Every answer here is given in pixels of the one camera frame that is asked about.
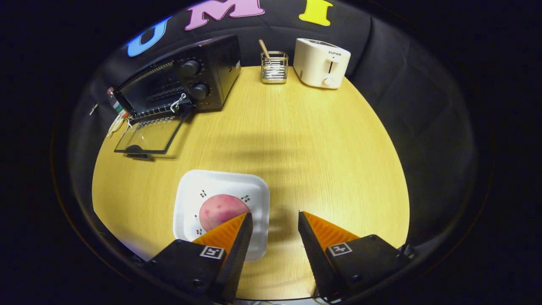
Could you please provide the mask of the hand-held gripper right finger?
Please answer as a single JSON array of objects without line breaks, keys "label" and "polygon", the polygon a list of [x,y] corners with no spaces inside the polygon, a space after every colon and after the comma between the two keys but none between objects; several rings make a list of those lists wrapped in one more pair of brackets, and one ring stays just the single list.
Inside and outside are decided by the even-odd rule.
[{"label": "hand-held gripper right finger", "polygon": [[319,297],[350,299],[387,280],[413,259],[377,234],[359,237],[312,213],[298,213],[298,232]]}]

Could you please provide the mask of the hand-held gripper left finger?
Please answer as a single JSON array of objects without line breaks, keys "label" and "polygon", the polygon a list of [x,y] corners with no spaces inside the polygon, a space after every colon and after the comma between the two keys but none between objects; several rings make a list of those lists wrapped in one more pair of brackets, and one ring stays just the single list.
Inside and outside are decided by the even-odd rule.
[{"label": "hand-held gripper left finger", "polygon": [[195,303],[232,303],[251,236],[252,214],[243,213],[194,241],[173,241],[147,271]]}]

